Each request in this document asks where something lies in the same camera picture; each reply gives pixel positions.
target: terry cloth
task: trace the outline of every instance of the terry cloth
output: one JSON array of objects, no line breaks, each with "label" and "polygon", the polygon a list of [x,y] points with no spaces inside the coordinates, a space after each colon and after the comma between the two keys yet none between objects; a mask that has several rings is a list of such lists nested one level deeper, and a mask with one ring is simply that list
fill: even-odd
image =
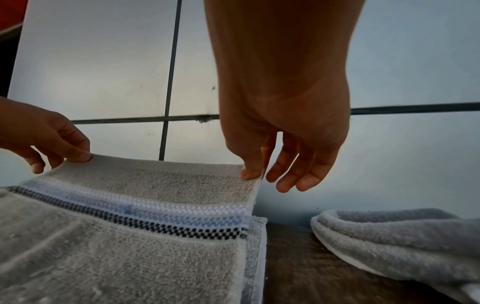
[{"label": "terry cloth", "polygon": [[438,209],[328,210],[310,223],[319,241],[353,266],[480,302],[480,219]]},{"label": "terry cloth", "polygon": [[0,192],[2,303],[260,303],[260,180],[94,155]]}]

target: towel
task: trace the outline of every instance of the towel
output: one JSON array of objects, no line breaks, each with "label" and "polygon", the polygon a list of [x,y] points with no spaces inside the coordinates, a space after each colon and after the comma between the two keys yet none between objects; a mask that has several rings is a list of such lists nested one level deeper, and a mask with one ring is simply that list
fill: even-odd
[{"label": "towel", "polygon": [[353,266],[480,302],[480,219],[438,209],[328,210],[310,223],[319,241]]},{"label": "towel", "polygon": [[260,180],[94,155],[0,192],[2,303],[262,300]]}]

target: wooden table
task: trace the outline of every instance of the wooden table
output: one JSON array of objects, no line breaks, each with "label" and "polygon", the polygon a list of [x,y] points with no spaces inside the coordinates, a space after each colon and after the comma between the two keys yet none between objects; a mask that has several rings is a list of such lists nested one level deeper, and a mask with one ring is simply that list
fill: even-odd
[{"label": "wooden table", "polygon": [[457,303],[414,281],[395,281],[337,258],[312,230],[267,224],[264,303]]}]

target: red object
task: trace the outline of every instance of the red object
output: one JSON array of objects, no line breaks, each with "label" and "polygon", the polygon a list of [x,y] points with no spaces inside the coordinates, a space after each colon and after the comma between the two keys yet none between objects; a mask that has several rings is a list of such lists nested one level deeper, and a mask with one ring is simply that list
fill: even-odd
[{"label": "red object", "polygon": [[28,0],[0,0],[0,32],[24,21]]}]

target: forearm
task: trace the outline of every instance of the forearm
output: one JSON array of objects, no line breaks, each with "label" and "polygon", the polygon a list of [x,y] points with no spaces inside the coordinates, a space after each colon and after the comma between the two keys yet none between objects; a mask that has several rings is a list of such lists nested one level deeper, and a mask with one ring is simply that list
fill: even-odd
[{"label": "forearm", "polygon": [[248,94],[308,90],[344,77],[364,0],[204,0],[218,76]]}]

